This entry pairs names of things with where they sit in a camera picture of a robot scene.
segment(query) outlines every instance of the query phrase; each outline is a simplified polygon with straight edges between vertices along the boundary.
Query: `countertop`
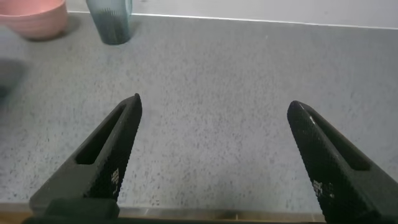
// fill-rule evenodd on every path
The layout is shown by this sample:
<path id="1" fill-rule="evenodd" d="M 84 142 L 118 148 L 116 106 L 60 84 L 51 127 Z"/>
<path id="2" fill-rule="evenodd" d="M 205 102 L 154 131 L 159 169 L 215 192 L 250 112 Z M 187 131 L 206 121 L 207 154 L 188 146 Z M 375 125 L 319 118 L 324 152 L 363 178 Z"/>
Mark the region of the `countertop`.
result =
<path id="1" fill-rule="evenodd" d="M 143 114 L 122 207 L 320 212 L 287 122 L 293 100 L 398 180 L 398 30 L 134 20 L 119 46 L 101 43 L 89 14 L 70 14 L 69 32 L 48 42 L 0 27 L 12 86 L 0 101 L 0 202 L 27 202 L 135 93 Z"/>

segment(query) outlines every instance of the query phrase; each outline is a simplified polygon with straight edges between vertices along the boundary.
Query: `glass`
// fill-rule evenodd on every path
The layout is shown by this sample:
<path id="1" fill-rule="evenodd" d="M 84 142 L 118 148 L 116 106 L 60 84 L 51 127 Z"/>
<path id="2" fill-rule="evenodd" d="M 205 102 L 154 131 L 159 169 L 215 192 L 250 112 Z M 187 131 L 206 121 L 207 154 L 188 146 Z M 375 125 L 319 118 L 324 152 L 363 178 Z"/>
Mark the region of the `glass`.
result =
<path id="1" fill-rule="evenodd" d="M 130 40 L 131 0 L 86 0 L 104 44 L 117 45 Z"/>

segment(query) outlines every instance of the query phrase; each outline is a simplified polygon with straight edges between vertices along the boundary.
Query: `gray speckled countertop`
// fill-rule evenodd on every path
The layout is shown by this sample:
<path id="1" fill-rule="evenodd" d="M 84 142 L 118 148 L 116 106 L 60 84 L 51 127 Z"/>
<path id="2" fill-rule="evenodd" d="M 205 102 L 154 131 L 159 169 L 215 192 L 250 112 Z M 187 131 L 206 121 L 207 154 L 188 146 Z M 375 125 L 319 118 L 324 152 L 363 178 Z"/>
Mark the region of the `gray speckled countertop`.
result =
<path id="1" fill-rule="evenodd" d="M 50 42 L 0 27 L 2 78 L 17 71 L 0 101 L 0 202 L 27 202 L 134 93 L 143 115 L 125 207 L 319 212 L 292 100 L 398 180 L 398 30 L 136 17 L 133 39 L 107 46 L 90 15 L 72 20 Z"/>

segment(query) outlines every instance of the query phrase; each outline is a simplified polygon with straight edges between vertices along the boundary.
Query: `white wall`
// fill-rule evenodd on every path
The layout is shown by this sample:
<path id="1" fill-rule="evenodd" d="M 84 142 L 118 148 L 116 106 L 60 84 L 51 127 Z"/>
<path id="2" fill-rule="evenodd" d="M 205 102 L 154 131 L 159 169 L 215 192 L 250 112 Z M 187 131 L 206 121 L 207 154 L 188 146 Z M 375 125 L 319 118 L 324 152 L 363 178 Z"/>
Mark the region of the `white wall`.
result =
<path id="1" fill-rule="evenodd" d="M 87 11 L 84 0 L 67 3 Z M 133 12 L 398 29 L 398 0 L 133 0 Z"/>

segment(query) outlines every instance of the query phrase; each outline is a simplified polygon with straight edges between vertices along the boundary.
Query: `pink bowl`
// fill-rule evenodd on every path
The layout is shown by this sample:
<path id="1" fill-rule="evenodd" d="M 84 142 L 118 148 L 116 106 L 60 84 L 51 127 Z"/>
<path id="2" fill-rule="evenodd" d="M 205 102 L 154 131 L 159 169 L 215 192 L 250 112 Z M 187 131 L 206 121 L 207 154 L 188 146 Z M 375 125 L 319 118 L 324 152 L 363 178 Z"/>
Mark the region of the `pink bowl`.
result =
<path id="1" fill-rule="evenodd" d="M 0 0 L 0 24 L 28 39 L 50 39 L 67 26 L 65 0 Z"/>

